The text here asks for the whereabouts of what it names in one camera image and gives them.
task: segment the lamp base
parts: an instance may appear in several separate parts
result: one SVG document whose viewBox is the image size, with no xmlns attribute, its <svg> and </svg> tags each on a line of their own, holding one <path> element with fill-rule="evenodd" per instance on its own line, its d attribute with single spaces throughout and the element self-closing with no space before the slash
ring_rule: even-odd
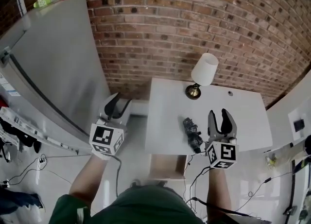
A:
<svg viewBox="0 0 311 224">
<path fill-rule="evenodd" d="M 199 84 L 195 83 L 186 88 L 186 96 L 191 100 L 197 100 L 201 96 L 201 90 L 199 89 Z"/>
</svg>

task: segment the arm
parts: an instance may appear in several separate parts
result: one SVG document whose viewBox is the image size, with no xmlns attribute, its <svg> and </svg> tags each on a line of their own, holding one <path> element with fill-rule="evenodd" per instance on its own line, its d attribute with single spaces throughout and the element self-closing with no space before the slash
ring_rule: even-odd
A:
<svg viewBox="0 0 311 224">
<path fill-rule="evenodd" d="M 107 162 L 108 160 L 92 155 L 71 185 L 69 195 L 84 201 L 87 206 L 91 207 Z"/>
<path fill-rule="evenodd" d="M 231 210 L 231 200 L 224 170 L 213 169 L 209 171 L 207 202 Z M 219 218 L 223 214 L 219 210 L 207 208 L 208 222 Z"/>
</svg>

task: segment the table top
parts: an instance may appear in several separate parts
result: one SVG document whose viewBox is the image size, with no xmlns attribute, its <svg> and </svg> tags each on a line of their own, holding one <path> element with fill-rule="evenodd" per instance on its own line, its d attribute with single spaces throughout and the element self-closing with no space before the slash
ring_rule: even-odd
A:
<svg viewBox="0 0 311 224">
<path fill-rule="evenodd" d="M 222 108 L 237 125 L 239 151 L 272 146 L 272 136 L 266 110 L 259 93 L 222 86 L 201 86 L 202 95 L 191 100 L 185 95 L 193 83 L 152 79 L 145 151 L 151 154 L 191 155 L 182 121 L 189 117 L 198 125 L 203 141 L 208 141 L 207 117 L 210 110 L 216 115 L 220 129 Z"/>
</svg>

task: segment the white cube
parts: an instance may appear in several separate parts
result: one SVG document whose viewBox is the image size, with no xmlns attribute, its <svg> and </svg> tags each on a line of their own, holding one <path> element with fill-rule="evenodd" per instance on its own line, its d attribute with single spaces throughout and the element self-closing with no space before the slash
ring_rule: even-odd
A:
<svg viewBox="0 0 311 224">
<path fill-rule="evenodd" d="M 92 124 L 89 143 L 95 151 L 102 154 L 114 155 L 123 141 L 123 129 Z"/>
<path fill-rule="evenodd" d="M 207 147 L 211 168 L 228 169 L 237 161 L 238 145 L 213 141 Z"/>
</svg>

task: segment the refrigerator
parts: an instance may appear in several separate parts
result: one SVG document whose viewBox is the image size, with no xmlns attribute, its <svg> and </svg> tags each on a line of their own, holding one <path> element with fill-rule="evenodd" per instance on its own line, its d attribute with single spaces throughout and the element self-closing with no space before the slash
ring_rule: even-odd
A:
<svg viewBox="0 0 311 224">
<path fill-rule="evenodd" d="M 88 147 L 110 91 L 86 0 L 33 9 L 0 39 L 0 95 L 47 136 Z"/>
</svg>

